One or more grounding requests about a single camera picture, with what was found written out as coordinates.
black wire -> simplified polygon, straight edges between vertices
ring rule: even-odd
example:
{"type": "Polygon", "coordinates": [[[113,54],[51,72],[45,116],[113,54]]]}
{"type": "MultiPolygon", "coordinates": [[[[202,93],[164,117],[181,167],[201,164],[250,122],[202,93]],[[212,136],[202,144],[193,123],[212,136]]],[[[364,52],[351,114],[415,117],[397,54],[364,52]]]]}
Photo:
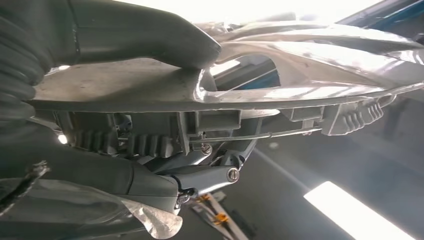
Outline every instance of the black wire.
{"type": "Polygon", "coordinates": [[[212,154],[210,154],[210,156],[208,158],[210,158],[210,162],[209,162],[209,166],[213,166],[216,162],[218,162],[220,159],[222,159],[222,157],[224,156],[224,154],[222,154],[222,150],[221,148],[223,147],[223,145],[226,143],[226,141],[221,142],[221,144],[218,145],[217,148],[214,148],[212,151],[212,154]]]}
{"type": "Polygon", "coordinates": [[[0,217],[7,213],[14,205],[19,202],[27,193],[31,190],[37,179],[41,178],[50,169],[47,167],[47,162],[42,161],[40,163],[32,165],[25,177],[20,181],[19,185],[7,194],[5,197],[0,199],[0,217]]]}

plastic sheet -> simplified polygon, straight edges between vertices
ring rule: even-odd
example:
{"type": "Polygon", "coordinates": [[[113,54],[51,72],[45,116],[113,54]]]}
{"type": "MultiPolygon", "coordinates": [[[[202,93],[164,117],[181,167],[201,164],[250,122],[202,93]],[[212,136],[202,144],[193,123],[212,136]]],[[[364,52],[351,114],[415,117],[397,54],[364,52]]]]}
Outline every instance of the plastic sheet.
{"type": "MultiPolygon", "coordinates": [[[[12,191],[20,178],[0,180],[0,198],[12,191]]],[[[172,213],[124,199],[98,189],[62,180],[38,180],[0,221],[9,223],[33,223],[49,226],[48,236],[54,234],[84,238],[101,237],[103,229],[116,226],[117,231],[127,228],[135,217],[141,224],[131,225],[131,230],[140,231],[143,226],[153,238],[167,239],[181,228],[183,220],[172,213]],[[70,226],[66,232],[57,232],[55,225],[70,226]]]]}

metal screw head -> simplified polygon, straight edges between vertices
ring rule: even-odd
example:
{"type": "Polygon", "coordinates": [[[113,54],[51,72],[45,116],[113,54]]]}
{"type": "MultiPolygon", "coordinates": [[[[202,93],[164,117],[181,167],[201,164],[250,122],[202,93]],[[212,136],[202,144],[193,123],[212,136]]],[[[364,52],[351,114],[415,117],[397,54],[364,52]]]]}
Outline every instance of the metal screw head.
{"type": "Polygon", "coordinates": [[[209,144],[205,144],[205,145],[201,146],[201,152],[202,152],[204,155],[209,155],[209,154],[211,154],[211,153],[212,153],[212,146],[211,146],[211,145],[209,145],[209,144]]]}
{"type": "Polygon", "coordinates": [[[189,196],[189,195],[181,195],[181,196],[179,196],[179,197],[176,199],[176,203],[177,203],[178,205],[181,205],[181,204],[185,204],[185,203],[187,203],[189,200],[190,200],[190,196],[189,196]]]}
{"type": "Polygon", "coordinates": [[[230,183],[237,182],[240,177],[240,172],[237,168],[231,168],[230,170],[228,170],[226,177],[230,183]]]}

fluorescent light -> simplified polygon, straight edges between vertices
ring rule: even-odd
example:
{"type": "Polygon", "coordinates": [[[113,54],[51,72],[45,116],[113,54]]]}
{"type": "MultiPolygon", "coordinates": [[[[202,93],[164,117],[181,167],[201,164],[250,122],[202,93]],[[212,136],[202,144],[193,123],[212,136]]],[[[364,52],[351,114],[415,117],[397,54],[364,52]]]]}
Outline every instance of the fluorescent light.
{"type": "Polygon", "coordinates": [[[356,240],[414,240],[332,182],[324,182],[303,197],[356,240]]]}
{"type": "Polygon", "coordinates": [[[66,69],[68,69],[70,67],[71,66],[68,66],[68,65],[62,65],[62,66],[59,67],[59,70],[63,71],[63,70],[66,70],[66,69]]]}
{"type": "Polygon", "coordinates": [[[61,144],[67,144],[68,143],[68,139],[66,138],[65,135],[61,134],[57,136],[57,139],[59,139],[59,142],[61,144]]]}
{"type": "Polygon", "coordinates": [[[223,64],[215,64],[210,68],[210,74],[212,74],[212,76],[216,76],[238,65],[240,65],[240,62],[236,60],[227,61],[223,64]]]}
{"type": "Polygon", "coordinates": [[[205,7],[205,2],[199,0],[115,1],[172,12],[193,23],[246,23],[286,12],[295,12],[299,17],[314,14],[317,16],[317,21],[335,22],[381,2],[381,0],[261,0],[252,2],[214,0],[205,7]]]}

